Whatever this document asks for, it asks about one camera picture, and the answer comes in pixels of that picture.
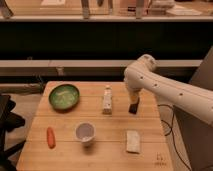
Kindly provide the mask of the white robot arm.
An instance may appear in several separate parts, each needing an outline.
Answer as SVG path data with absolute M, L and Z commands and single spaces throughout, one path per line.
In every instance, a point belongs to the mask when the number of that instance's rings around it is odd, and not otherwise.
M 154 73 L 156 60 L 144 54 L 124 70 L 124 83 L 130 98 L 129 112 L 137 113 L 140 91 L 145 88 L 213 126 L 213 91 L 175 81 Z

